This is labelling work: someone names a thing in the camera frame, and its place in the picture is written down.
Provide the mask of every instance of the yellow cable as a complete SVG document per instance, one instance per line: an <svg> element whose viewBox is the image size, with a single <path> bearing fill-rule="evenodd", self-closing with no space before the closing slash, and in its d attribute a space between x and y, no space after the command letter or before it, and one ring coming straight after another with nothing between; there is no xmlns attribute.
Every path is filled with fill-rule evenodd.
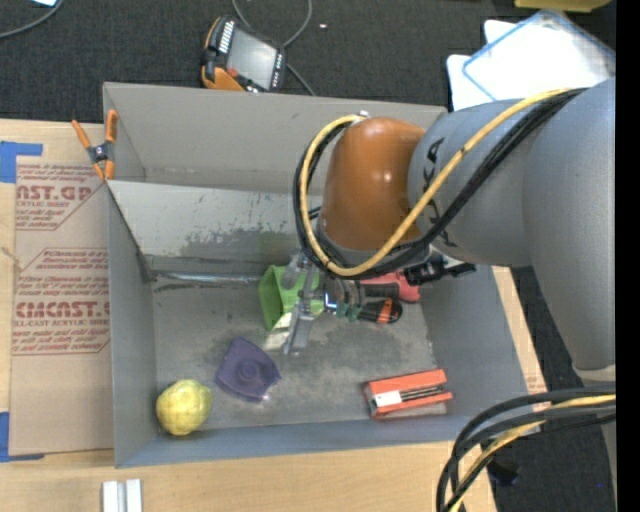
<svg viewBox="0 0 640 512"><path fill-rule="evenodd" d="M599 404L602 404L602 403L610 402L611 400L615 400L615 399L616 399L615 393L608 394L608 395L600 395L600 396L573 398L571 400L566 400L564 402L560 402L559 404L552 405L551 407L548 407L547 410L549 410L549 409L562 409L562 408L565 408L565 407L580 407L580 406L589 406L589 405L599 405ZM500 450L501 448L503 448L507 444L515 441L518 437L520 437L526 431L531 430L532 428L535 428L537 426L540 426L543 423L545 423L546 421L547 420L533 421L531 423L527 423L526 425L521 425L519 427L515 427L515 428L512 428L512 429L507 430L506 432L504 432L500 437L498 437L495 441L493 441L493 443L491 443L491 445L489 445L478 456L478 458L475 460L475 462L472 464L472 466L469 468L469 470L466 472L464 478L460 482L460 484L459 484L460 487L462 487L463 485L466 485L466 482L469 479L470 475L472 475L473 472L481 464L483 464L484 461L487 458L489 458L491 455L496 453L498 450ZM458 498L458 500L455 503L452 503L450 505L450 507L449 507L449 511L450 512L457 512L458 511L458 509L460 508L460 505L462 505L462 500L463 500L463 497L464 497L465 493L466 493L466 491L460 495L460 497Z"/></svg>
<svg viewBox="0 0 640 512"><path fill-rule="evenodd" d="M540 94L536 94L529 98L525 98L524 100L519 101L518 103L512 105L502 113L498 114L495 118L489 121L485 126L483 126L480 130L478 130L467 142L459 149L453 157L449 160L449 162L442 168L436 179L429 186L429 188L424 192L420 200L415 204L413 209L409 212L404 221L400 224L398 229L391 235L391 238L387 240L387 242L376 252L371 258L369 258L364 263L357 265L355 267L340 267L335 264L329 256L325 254L318 243L315 234L313 233L313 228L311 227L311 220L309 219L309 213L307 208L307 181L309 174L309 165L311 162L311 156L314 154L315 149L318 147L318 144L322 141L327 133L329 133L336 126L341 124L347 124L349 122L353 122L356 120L362 119L360 116L345 116L342 117L329 125L325 126L320 133L315 137L312 141L309 149L307 151L306 157L304 159L304 163L302 166L302 170L300 173L300 214L302 216L302 223L304 225L304 229L307 235L307 239L309 240L309 244L313 249L315 255L322 261L322 263L334 274L343 277L352 277L356 276L362 272L365 272L371 269L374 265L376 265L380 260L382 260L391 249L395 247L398 241L406 234L407 230L411 227L413 222L417 219L418 215L422 213L422 210L429 204L435 193L442 186L445 180L449 177L451 172L458 166L458 164L462 161L465 155L471 151L475 146L477 146L491 131L497 128L504 121L509 119L511 116L517 114L518 112L524 110L525 108L533 105L534 103L538 103L540 101L546 100L558 94L568 91L569 89L558 89L553 91L548 91Z"/></svg>

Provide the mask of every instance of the yellow ball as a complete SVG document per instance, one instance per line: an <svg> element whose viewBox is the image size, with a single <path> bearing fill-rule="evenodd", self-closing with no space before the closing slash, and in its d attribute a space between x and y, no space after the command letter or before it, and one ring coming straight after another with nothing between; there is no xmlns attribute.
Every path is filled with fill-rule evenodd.
<svg viewBox="0 0 640 512"><path fill-rule="evenodd" d="M207 386L194 379L182 379L160 394L156 415L167 432L186 436L205 422L212 404L213 393Z"/></svg>

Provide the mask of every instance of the black cable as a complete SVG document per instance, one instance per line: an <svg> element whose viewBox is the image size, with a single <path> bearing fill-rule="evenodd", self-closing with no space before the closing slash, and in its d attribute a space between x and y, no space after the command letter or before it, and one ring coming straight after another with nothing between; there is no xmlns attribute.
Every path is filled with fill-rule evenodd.
<svg viewBox="0 0 640 512"><path fill-rule="evenodd" d="M616 419L616 415L615 413L613 414L608 414L606 416L603 416L601 418L597 418L594 420L589 420L589 421L584 421L584 422L579 422L576 423L574 425L566 425L564 428L582 428L584 426L587 425L603 425L605 423L610 423L611 421L615 421ZM553 429L553 430L549 430L549 431L543 431L540 432L538 434L532 434L530 436L526 436L527 439L535 436L539 436L542 434L547 434L547 433L552 433L552 432L557 432L559 430L561 430L562 428L558 428L558 429ZM464 493L467 492L467 490L469 489L469 487L471 487L471 485L475 482L475 480L478 478L478 476L480 475L480 473L482 472L482 470L484 468L486 468L497 456L496 452L495 454L493 454L490 457L487 457L485 460L483 460L480 464L478 464L478 466L476 468L474 468L474 470L469 473L469 475L465 478L465 481L463 482L462 485L457 486L455 488L455 490L453 491L451 497L449 498L449 501L446 504L442 504L442 506L438 505L439 508L436 509L437 512L448 512L451 505L453 505L455 502L457 502L463 495ZM460 504L460 507L458 509L460 512L463 512L465 510L464 505Z"/></svg>
<svg viewBox="0 0 640 512"><path fill-rule="evenodd" d="M324 137L324 139L322 141L319 142L318 147L317 147L316 151L314 152L314 154L311 156L311 161L309 162L309 171L308 171L309 172L309 179L307 180L307 190L309 190L309 187L311 186L311 177L313 176L313 173L316 170L318 162L320 161L320 156L321 156L322 152L333 141L333 139L335 139L338 136L338 134L342 130L344 130L345 127L346 127L346 124L340 125L340 126L336 126L333 130L331 130ZM293 178L292 197L293 197L293 213L294 213L294 219L295 219L295 223L296 223L296 232L298 234L298 241L300 242L300 250L302 251L302 253L317 268L324 269L325 271L328 271L326 269L324 263L322 263L320 258L318 258L318 256L316 256L315 252L313 251L313 249L309 245L309 241L307 240L307 237L305 235L304 225L302 223L302 215L301 215L301 212L300 212L300 186L299 186L300 175L302 174L302 167L303 167L303 164L304 164L305 156L308 153L308 151L309 151L309 146L307 146L305 148L305 150L303 152L303 157L298 162L298 166L296 168L296 171L294 173L294 178Z"/></svg>
<svg viewBox="0 0 640 512"><path fill-rule="evenodd" d="M321 209L321 207L320 207L320 206L316 206L315 208L311 208L311 209L309 210L309 218L313 220L313 219L315 219L318 215L320 215L320 209Z"/></svg>
<svg viewBox="0 0 640 512"><path fill-rule="evenodd" d="M505 402L501 402L499 404L496 404L490 407L489 409L486 409L485 411L482 411L480 414L472 418L465 425L465 427L460 431L460 433L458 434L454 442L454 447L452 449L452 456L447 462L447 465L445 466L445 468L443 468L440 481L438 483L438 487L436 491L437 506L438 507L444 506L444 495L446 492L448 480L451 478L452 487L455 488L457 485L457 480L456 480L457 473L455 473L454 470L457 470L457 461L464 455L464 453L466 453L464 452L461 454L461 451L462 451L461 447L468 446L466 443L471 437L471 434L473 433L474 430L479 428L480 425L482 425L483 423L486 423L492 418L495 418L500 414L504 414L505 412L518 409L521 407L525 407L525 406L531 406L537 403L546 403L546 402L557 403L557 402L563 402L563 401L571 400L575 398L599 396L603 394L612 394L612 393L615 393L614 384L613 385L605 384L605 385L593 386L588 388L572 388L572 389L566 389L566 390L549 391L546 393L538 393L535 395L525 395L522 397L517 397L511 400L507 400ZM553 411L561 411L561 410L562 409L553 409ZM519 420L520 418L512 418L511 420L506 420L507 423L503 423L502 425L513 426L513 422L516 420ZM495 424L489 427L489 429L495 430L496 428L500 428L500 427L501 427L501 424ZM490 431L485 429L482 432L485 432L485 434L488 434ZM480 442L482 442L482 436L480 436L480 433L478 433L477 436L474 436L473 439L479 440Z"/></svg>
<svg viewBox="0 0 640 512"><path fill-rule="evenodd" d="M60 8L62 7L62 4L64 3L64 0L58 0L58 3L44 16L41 16L40 18L38 18L35 21L32 21L31 23L24 25L22 27L13 29L13 30L9 30L8 32L3 32L0 34L0 39L6 39L8 37L11 36L15 36L18 34L22 34L23 32L26 32L27 30L31 30L32 28L40 25L41 23L44 23L45 21L47 21L49 18L51 18L51 16L53 16L55 13L57 13Z"/></svg>
<svg viewBox="0 0 640 512"><path fill-rule="evenodd" d="M444 231L451 220L460 212L462 207L471 199L480 185L491 175L498 165L520 144L533 130L547 121L558 110L564 107L573 97L584 89L573 89L566 93L548 98L535 104L492 148L478 166L474 174L467 181L463 189L458 193L449 207L445 210L438 221L431 226L429 231L418 240L411 242L412 247L396 258L378 265L354 278L373 277L387 274L398 268L403 268L420 253L423 253L428 246Z"/></svg>
<svg viewBox="0 0 640 512"><path fill-rule="evenodd" d="M508 418L476 432L474 435L466 438L459 445L454 445L454 457L456 459L460 459L474 446L482 445L485 441L496 437L506 430L520 427L522 425L526 425L527 423L536 421L557 420L561 418L572 418L574 416L591 416L593 414L601 414L603 411L609 412L608 409L611 409L612 407L615 409L615 398L612 399L611 402L595 406L586 405L575 407L561 407L558 409L545 409L542 411L523 414L514 418Z"/></svg>
<svg viewBox="0 0 640 512"><path fill-rule="evenodd" d="M403 244L403 248L407 250L395 258L392 258L384 263L380 263L369 270L365 270L358 275L351 276L351 279L366 279L370 277L377 277L393 272L399 268L404 268L410 264L420 254L424 254L429 245L442 233L442 231L448 226L451 220L460 212L462 207L469 201L473 194L478 190L480 185L491 175L491 173L497 168L497 166L507 157L518 144L520 144L533 130L540 126L543 122L547 121L558 110L564 107L572 98L581 93L584 89L572 89L562 94L552 96L539 103L534 104L529 112L524 114L498 141L498 143L491 149L489 154L484 158L482 163L478 166L474 174L465 184L463 189L459 192L456 198L452 201L449 207L442 214L440 219L431 226L431 229L420 237L419 239L409 242L409 244ZM319 145L313 155L313 161L317 163L322 151L326 147L326 144ZM302 168L302 163L306 158L307 150L302 155L296 171L296 179L294 180L294 194L296 194L296 188L298 183L298 176ZM309 179L307 185L309 186L312 178L312 169L310 168ZM300 209L298 204L294 203L294 215L296 217L296 227L298 229L298 238L300 239L303 247L309 247L306 234L302 229L302 221L300 219ZM329 254L329 248L323 248L327 255ZM310 259L314 263L318 263L320 260L315 255L309 255ZM320 263L320 268L323 268L327 273L333 277L340 276L335 275L324 264Z"/></svg>
<svg viewBox="0 0 640 512"><path fill-rule="evenodd" d="M248 27L251 27L251 24L249 23L249 21L247 20L245 15L240 10L240 7L238 6L237 1L236 0L231 0L231 3L233 5L233 9L235 10L236 15L238 16L238 18L240 18L240 20L245 25L247 25ZM283 46L285 48L288 48L289 46L291 46L296 41L296 39L298 39L298 37L300 37L300 34L302 34L305 31L305 29L307 28L307 25L309 25L309 20L311 19L311 15L312 14L313 14L313 3L312 3L312 0L307 0L307 16L306 16L304 22L302 23L302 25L300 26L300 28L298 28L298 30L296 30L295 33L283 43ZM306 82L306 80L304 78L302 78L300 73L298 73L298 71L291 64L289 64L288 62L287 62L286 65L287 65L287 69L296 78L296 80L298 80L298 82L300 82L302 87L304 87L311 96L316 96L315 91Z"/></svg>
<svg viewBox="0 0 640 512"><path fill-rule="evenodd" d="M525 407L525 406L530 406L537 403L545 403L545 402L558 403L566 400L571 400L574 398L598 396L601 394L611 394L611 393L615 393L615 385L604 384L604 385L593 386L589 388L572 388L567 390L538 393L536 395L525 395L522 397L517 397L511 400L507 400L505 402L501 402L481 412L466 424L466 426L460 431L460 433L458 434L454 442L452 453L455 455L459 450L459 447L462 445L462 443L466 439L468 439L473 433L473 431L479 428L483 423L486 423L492 418L495 418L501 414L504 414L505 412L518 409L521 407ZM452 472L451 474L453 475L451 477L452 487L455 488L458 484L456 479L456 473ZM439 487L439 493L437 493L437 497L442 496L442 499L444 499L443 498L444 492L446 490L446 480L443 485L444 487L442 488ZM461 507L461 512L464 512L464 506Z"/></svg>

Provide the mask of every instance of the bin floor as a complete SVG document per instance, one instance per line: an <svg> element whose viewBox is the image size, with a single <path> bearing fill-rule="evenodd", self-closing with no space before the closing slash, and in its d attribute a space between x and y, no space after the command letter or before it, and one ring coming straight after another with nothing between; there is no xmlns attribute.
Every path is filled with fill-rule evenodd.
<svg viewBox="0 0 640 512"><path fill-rule="evenodd" d="M183 378L209 386L214 401L204 430L365 419L366 382L436 366L420 304L403 304L392 325L322 314L307 347L285 355L268 339L257 281L194 285L162 278L153 303L158 391ZM227 394L214 380L236 337L265 350L282 377L258 404Z"/></svg>

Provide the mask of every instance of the blue tape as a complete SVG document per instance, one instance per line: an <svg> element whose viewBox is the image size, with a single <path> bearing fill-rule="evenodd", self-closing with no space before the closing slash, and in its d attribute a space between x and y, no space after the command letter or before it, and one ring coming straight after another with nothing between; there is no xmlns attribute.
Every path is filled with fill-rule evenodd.
<svg viewBox="0 0 640 512"><path fill-rule="evenodd" d="M18 156L41 156L42 144L0 142L0 183L16 182Z"/></svg>
<svg viewBox="0 0 640 512"><path fill-rule="evenodd" d="M0 412L0 463L11 462L12 460L35 460L41 458L42 455L9 457L9 413Z"/></svg>

